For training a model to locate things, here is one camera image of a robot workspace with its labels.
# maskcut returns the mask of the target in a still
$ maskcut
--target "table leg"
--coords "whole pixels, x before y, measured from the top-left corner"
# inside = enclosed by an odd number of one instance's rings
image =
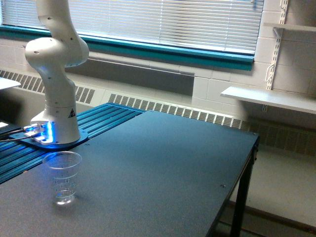
[[[248,189],[250,184],[252,167],[255,160],[256,149],[254,148],[251,153],[250,161],[247,164],[246,169],[244,170],[238,186],[238,193],[235,205],[235,212],[233,217],[233,223],[231,228],[231,237],[238,237],[240,235],[243,213],[246,207],[246,200],[248,195]]]

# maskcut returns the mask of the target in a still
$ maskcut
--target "warning label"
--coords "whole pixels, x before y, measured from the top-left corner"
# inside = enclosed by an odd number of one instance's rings
[[[71,109],[71,112],[70,112],[68,118],[72,118],[72,117],[74,117],[74,116],[76,116],[75,111],[74,111],[74,109]]]

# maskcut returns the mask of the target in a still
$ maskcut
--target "shelf bracket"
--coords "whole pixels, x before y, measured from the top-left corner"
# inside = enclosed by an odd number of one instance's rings
[[[280,21],[279,21],[280,24],[285,24],[288,2],[289,2],[289,0],[281,0],[280,1],[280,8],[281,8],[281,17],[280,17]],[[273,31],[276,34],[276,45],[275,45],[275,49],[273,52],[272,62],[270,64],[270,66],[268,66],[267,73],[266,73],[265,81],[267,83],[267,87],[266,87],[267,90],[272,90],[272,88],[273,88],[273,81],[275,78],[275,72],[276,72],[276,68],[277,68],[277,60],[278,60],[278,56],[279,56],[279,50],[280,50],[281,40],[282,40],[282,35],[283,35],[284,30],[277,28],[277,27],[273,27]],[[262,111],[267,112],[267,110],[268,110],[268,106],[263,105]]]

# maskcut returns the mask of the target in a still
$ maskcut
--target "clear plastic cup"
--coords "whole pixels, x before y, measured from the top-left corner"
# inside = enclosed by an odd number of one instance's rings
[[[81,161],[82,157],[74,152],[54,152],[44,158],[43,164],[48,169],[53,202],[57,205],[74,201]]]

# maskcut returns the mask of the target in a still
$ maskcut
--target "blue led light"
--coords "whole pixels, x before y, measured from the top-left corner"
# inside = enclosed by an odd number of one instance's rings
[[[51,122],[47,123],[46,134],[47,134],[46,142],[47,143],[53,142],[53,140],[54,140],[54,137],[53,137],[53,125],[51,124]]]

